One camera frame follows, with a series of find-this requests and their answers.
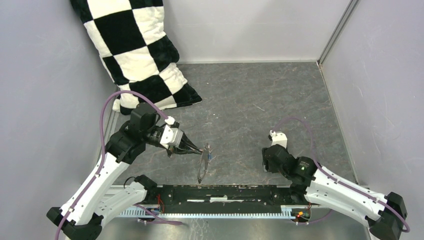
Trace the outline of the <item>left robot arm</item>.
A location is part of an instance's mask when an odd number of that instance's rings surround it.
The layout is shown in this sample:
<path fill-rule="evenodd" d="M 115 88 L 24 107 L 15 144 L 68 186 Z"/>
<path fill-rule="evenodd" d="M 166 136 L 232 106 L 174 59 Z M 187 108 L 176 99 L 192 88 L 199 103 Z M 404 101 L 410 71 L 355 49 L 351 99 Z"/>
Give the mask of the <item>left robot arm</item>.
<path fill-rule="evenodd" d="M 95 240 L 113 218 L 127 208 L 144 202 L 151 204 L 159 197 L 158 185 L 145 175 L 107 200 L 104 195 L 115 180 L 141 155 L 147 145 L 166 150 L 172 155 L 197 154 L 197 147 L 179 128 L 172 117 L 158 125 L 162 112 L 147 102 L 131 111 L 130 119 L 112 134 L 101 148 L 101 156 L 77 192 L 61 207 L 52 207 L 47 218 L 71 240 Z"/>

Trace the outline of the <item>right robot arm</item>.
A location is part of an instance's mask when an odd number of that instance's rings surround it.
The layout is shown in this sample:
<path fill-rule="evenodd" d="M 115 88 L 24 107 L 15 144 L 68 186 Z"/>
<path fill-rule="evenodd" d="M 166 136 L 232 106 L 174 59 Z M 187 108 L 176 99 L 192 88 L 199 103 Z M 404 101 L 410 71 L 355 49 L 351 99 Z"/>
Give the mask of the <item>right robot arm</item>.
<path fill-rule="evenodd" d="M 399 194 L 357 185 L 309 157 L 292 156 L 279 144 L 265 147 L 261 153 L 266 172 L 279 173 L 291 181 L 288 196 L 293 203 L 320 205 L 348 216 L 379 240 L 398 240 L 407 230 L 407 210 Z"/>

